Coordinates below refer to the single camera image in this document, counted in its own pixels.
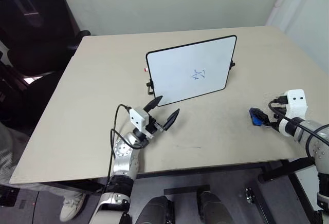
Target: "white wall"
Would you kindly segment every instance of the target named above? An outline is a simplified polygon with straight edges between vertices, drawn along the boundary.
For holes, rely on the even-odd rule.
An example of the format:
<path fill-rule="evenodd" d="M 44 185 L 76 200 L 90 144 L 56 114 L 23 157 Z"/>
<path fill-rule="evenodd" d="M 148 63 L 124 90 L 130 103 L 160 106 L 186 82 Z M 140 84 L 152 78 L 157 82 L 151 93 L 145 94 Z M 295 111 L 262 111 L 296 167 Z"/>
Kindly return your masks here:
<path fill-rule="evenodd" d="M 67 0 L 93 35 L 262 26 L 275 0 Z"/>
<path fill-rule="evenodd" d="M 284 0 L 270 24 L 278 26 L 329 73 L 329 0 Z"/>

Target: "cable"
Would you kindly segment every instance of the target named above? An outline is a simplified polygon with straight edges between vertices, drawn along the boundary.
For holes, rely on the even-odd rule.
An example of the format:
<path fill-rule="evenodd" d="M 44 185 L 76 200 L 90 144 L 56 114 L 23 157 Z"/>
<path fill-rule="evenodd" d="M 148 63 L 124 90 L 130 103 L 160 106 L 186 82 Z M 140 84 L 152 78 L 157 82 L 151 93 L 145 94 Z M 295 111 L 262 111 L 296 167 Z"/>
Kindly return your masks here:
<path fill-rule="evenodd" d="M 39 193 L 37 193 L 36 198 L 35 198 L 35 203 L 34 203 L 34 208 L 33 208 L 33 215 L 32 215 L 32 224 L 34 223 L 34 213 L 35 213 L 35 206 L 36 206 L 36 201 L 38 200 Z"/>
<path fill-rule="evenodd" d="M 117 117 L 118 117 L 118 112 L 119 112 L 119 109 L 120 107 L 124 107 L 125 110 L 127 110 L 129 112 L 129 109 L 130 107 L 129 106 L 126 106 L 126 105 L 123 105 L 123 104 L 119 104 L 117 106 L 117 110 L 115 111 L 115 116 L 114 116 L 114 123 L 113 123 L 113 129 L 115 129 L 116 125 L 117 125 Z M 105 192 L 106 190 L 106 187 L 107 187 L 107 184 L 109 182 L 109 177 L 110 177 L 110 174 L 111 174 L 111 168 L 112 168 L 112 157 L 114 157 L 115 159 L 115 153 L 114 153 L 114 150 L 113 150 L 113 146 L 114 146 L 114 134 L 112 135 L 112 132 L 110 132 L 109 134 L 109 143 L 111 145 L 111 155 L 110 155 L 110 159 L 109 159 L 109 166 L 108 166 L 108 172 L 107 172 L 107 178 L 106 178 L 106 184 L 104 185 L 103 187 L 103 191 L 102 191 L 102 194 Z"/>
<path fill-rule="evenodd" d="M 319 128 L 316 129 L 314 132 L 315 132 L 315 133 L 318 133 L 318 132 L 320 132 L 321 130 L 327 128 L 327 127 L 329 127 L 329 124 L 328 124 L 328 125 L 323 125 L 323 126 L 319 127 Z M 307 153 L 307 156 L 308 156 L 308 157 L 311 157 L 310 152 L 309 152 L 309 144 L 310 144 L 310 141 L 311 141 L 312 137 L 313 137 L 313 135 L 311 134 L 311 135 L 308 137 L 308 139 L 307 139 L 307 141 L 306 141 L 306 144 L 305 144 L 305 149 L 306 149 L 306 153 Z"/>
<path fill-rule="evenodd" d="M 128 145 L 130 148 L 134 149 L 134 150 L 141 150 L 142 148 L 145 148 L 148 144 L 146 145 L 141 145 L 141 146 L 133 146 L 131 145 L 129 142 L 127 142 L 124 137 L 116 130 L 114 130 L 113 128 L 111 129 L 111 136 L 112 136 L 112 133 L 115 133 L 126 145 Z"/>
<path fill-rule="evenodd" d="M 118 105 L 117 110 L 115 111 L 115 116 L 114 116 L 114 123 L 113 123 L 113 129 L 114 130 L 115 130 L 115 127 L 117 125 L 117 117 L 118 117 L 118 112 L 119 112 L 120 107 L 124 107 L 125 110 L 127 110 L 127 112 L 129 112 L 129 109 L 131 109 L 131 107 L 123 105 L 123 104 Z M 113 151 L 113 145 L 114 145 L 113 143 L 114 143 L 114 135 L 115 134 L 113 134 L 113 136 L 112 136 L 112 134 L 110 134 L 110 135 L 111 135 L 111 137 L 110 137 L 111 151 L 112 151 L 112 155 L 114 156 L 114 159 L 115 159 L 115 153 Z"/>
<path fill-rule="evenodd" d="M 110 160 L 109 160 L 109 166 L 108 166 L 108 172 L 107 172 L 107 178 L 106 178 L 106 184 L 105 186 L 103 187 L 103 191 L 102 191 L 102 194 L 105 192 L 106 190 L 106 187 L 107 187 L 107 184 L 109 183 L 109 178 L 110 178 L 110 174 L 111 174 L 111 168 L 112 168 L 112 157 L 114 157 L 115 159 L 115 153 L 114 153 L 114 138 L 115 138 L 115 134 L 126 144 L 128 145 L 130 148 L 134 149 L 134 150 L 141 150 L 142 148 L 145 148 L 147 146 L 144 145 L 144 146 L 139 146 L 139 147 L 135 147 L 131 144 L 129 144 L 122 136 L 121 134 L 115 130 L 116 128 L 116 125 L 117 125 L 117 118 L 118 118 L 118 112 L 119 112 L 119 109 L 120 107 L 124 107 L 126 111 L 129 112 L 129 110 L 131 109 L 131 107 L 129 106 L 126 106 L 126 105 L 123 105 L 123 104 L 119 104 L 116 111 L 115 111 L 115 116 L 114 116 L 114 123 L 113 123 L 113 128 L 111 129 L 110 131 L 110 134 L 109 134 L 109 143 L 111 145 L 111 155 L 110 155 Z"/>
<path fill-rule="evenodd" d="M 317 133 L 315 133 L 314 131 L 308 129 L 307 127 L 299 124 L 298 122 L 286 117 L 283 113 L 281 113 L 280 111 L 276 110 L 274 107 L 272 107 L 272 103 L 276 103 L 276 100 L 270 101 L 268 103 L 268 107 L 269 109 L 271 109 L 274 113 L 276 113 L 278 116 L 280 116 L 281 118 L 289 121 L 290 123 L 294 124 L 295 126 L 298 126 L 299 128 L 303 129 L 304 131 L 310 133 L 312 136 L 316 137 L 317 139 L 321 140 L 323 143 L 325 143 L 326 145 L 329 146 L 329 141 L 325 140 L 324 138 L 322 138 L 320 135 L 318 135 Z"/>

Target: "table surface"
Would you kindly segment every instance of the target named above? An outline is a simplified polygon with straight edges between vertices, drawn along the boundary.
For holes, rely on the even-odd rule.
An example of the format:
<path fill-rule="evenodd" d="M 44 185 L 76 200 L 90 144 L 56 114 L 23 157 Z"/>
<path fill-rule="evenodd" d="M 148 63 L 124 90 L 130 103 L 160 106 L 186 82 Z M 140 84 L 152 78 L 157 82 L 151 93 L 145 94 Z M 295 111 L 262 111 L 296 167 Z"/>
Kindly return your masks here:
<path fill-rule="evenodd" d="M 107 175 L 109 130 L 123 103 L 144 106 L 148 51 L 237 35 L 224 90 L 157 107 L 164 123 L 176 123 L 140 153 L 140 172 L 250 163 L 306 156 L 305 149 L 273 129 L 253 126 L 251 107 L 272 114 L 267 103 L 289 89 L 306 94 L 306 118 L 329 121 L 329 79 L 315 62 L 275 27 L 245 27 L 85 37 L 67 66 L 16 167 L 11 183 L 97 178 Z M 117 127 L 132 129 L 127 113 Z"/>

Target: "black chair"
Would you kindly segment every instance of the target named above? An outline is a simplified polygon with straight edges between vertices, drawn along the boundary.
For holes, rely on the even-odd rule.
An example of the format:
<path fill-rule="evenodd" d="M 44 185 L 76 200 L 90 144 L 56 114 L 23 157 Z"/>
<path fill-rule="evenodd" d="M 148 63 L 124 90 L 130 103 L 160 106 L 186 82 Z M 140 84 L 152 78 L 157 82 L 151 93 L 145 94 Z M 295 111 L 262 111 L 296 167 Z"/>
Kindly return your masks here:
<path fill-rule="evenodd" d="M 65 0 L 0 0 L 0 11 L 0 41 L 21 73 L 0 64 L 0 120 L 31 135 L 69 60 L 90 32 L 75 35 Z M 24 76 L 43 77 L 25 86 Z"/>
<path fill-rule="evenodd" d="M 0 122 L 31 136 L 62 74 L 56 71 L 29 85 L 22 74 L 0 61 Z"/>
<path fill-rule="evenodd" d="M 65 0 L 0 0 L 0 41 L 26 76 L 64 70 L 87 30 L 76 35 Z"/>

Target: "whiteboard frame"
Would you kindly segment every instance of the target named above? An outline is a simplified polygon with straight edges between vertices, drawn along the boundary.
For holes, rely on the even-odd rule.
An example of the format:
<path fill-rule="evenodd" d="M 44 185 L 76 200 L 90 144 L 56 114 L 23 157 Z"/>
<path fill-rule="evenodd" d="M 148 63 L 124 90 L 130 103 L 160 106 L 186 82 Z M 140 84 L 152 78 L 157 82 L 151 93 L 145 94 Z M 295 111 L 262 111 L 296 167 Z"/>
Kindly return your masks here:
<path fill-rule="evenodd" d="M 175 46 L 175 47 L 170 47 L 170 48 L 158 49 L 158 50 L 154 50 L 154 51 L 150 51 L 150 52 L 146 53 L 146 56 L 145 56 L 145 57 L 146 57 L 146 62 L 147 62 L 148 70 L 149 70 L 149 74 L 150 74 L 150 83 L 151 83 L 151 87 L 152 87 L 152 90 L 153 90 L 154 98 L 156 98 L 157 96 L 156 96 L 156 93 L 155 93 L 155 89 L 154 89 L 154 85 L 153 85 L 153 80 L 152 80 L 151 69 L 150 69 L 150 66 L 149 66 L 149 59 L 148 59 L 148 55 L 149 55 L 149 54 L 151 54 L 151 53 L 156 53 L 156 52 L 160 52 L 160 51 L 165 51 L 165 50 L 170 50 L 170 49 L 174 49 L 174 48 L 181 48 L 181 47 L 191 46 L 191 45 L 195 45 L 195 44 L 207 43 L 207 42 L 216 41 L 216 40 L 221 40 L 221 39 L 226 39 L 226 38 L 231 38 L 231 37 L 235 37 L 235 42 L 234 42 L 233 52 L 232 52 L 232 56 L 231 56 L 231 63 L 232 63 L 232 61 L 233 61 L 233 55 L 234 55 L 234 51 L 235 51 L 235 46 L 236 46 L 236 41 L 237 41 L 237 36 L 236 36 L 236 35 L 228 35 L 228 36 L 223 36 L 223 37 L 221 37 L 221 38 L 213 38 L 213 39 L 204 40 L 204 41 L 199 41 L 199 42 L 195 42 L 195 43 L 189 43 L 189 44 L 183 44 L 183 45 L 179 45 L 179 46 Z M 187 100 L 187 99 L 191 99 L 191 98 L 195 98 L 195 97 L 200 97 L 200 96 L 203 96 L 203 95 L 206 95 L 206 94 L 209 94 L 209 93 L 214 93 L 214 92 L 217 92 L 217 91 L 223 90 L 223 89 L 226 88 L 226 84 L 227 84 L 227 80 L 228 80 L 229 72 L 230 72 L 230 69 L 227 71 L 227 76 L 226 76 L 225 86 L 224 86 L 224 88 L 222 88 L 222 89 L 218 89 L 218 90 L 211 91 L 211 92 L 208 92 L 208 93 L 204 93 L 204 94 L 201 94 L 201 95 L 197 95 L 197 96 L 193 96 L 193 97 L 185 98 L 185 99 L 182 99 L 182 100 L 179 100 L 179 101 L 170 102 L 170 103 L 166 103 L 166 104 L 158 105 L 158 106 L 159 106 L 159 107 L 161 107 L 161 106 L 166 106 L 166 105 L 168 105 L 168 104 L 172 104 L 172 103 L 176 103 L 176 102 L 181 102 L 181 101 L 184 101 L 184 100 Z"/>

